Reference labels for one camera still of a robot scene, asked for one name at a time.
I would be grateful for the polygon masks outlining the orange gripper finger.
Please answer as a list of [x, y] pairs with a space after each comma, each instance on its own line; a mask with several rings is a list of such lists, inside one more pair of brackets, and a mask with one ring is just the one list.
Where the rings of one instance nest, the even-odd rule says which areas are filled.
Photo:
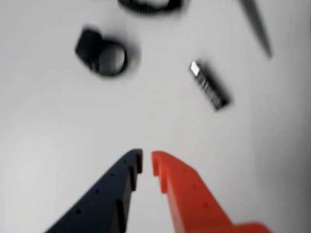
[[195, 169], [164, 151], [152, 152], [153, 172], [166, 194], [176, 233], [268, 233], [258, 222], [233, 223]]

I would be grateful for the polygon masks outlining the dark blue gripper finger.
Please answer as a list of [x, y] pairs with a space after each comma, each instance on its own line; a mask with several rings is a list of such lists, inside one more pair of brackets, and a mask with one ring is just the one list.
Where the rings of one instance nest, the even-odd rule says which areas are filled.
[[131, 194], [142, 163], [142, 149], [128, 151], [47, 232], [126, 232]]

